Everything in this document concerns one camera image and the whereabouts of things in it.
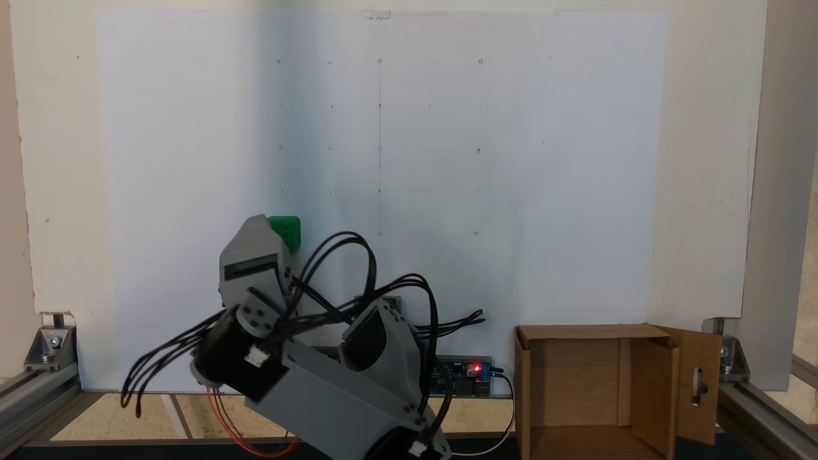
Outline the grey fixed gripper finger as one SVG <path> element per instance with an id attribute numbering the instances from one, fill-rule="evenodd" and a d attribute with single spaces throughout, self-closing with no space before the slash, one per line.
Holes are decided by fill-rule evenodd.
<path id="1" fill-rule="evenodd" d="M 229 241 L 223 250 L 223 263 L 238 264 L 265 256 L 277 256 L 283 264 L 289 263 L 289 250 L 268 217 L 255 215 L 246 219 Z"/>

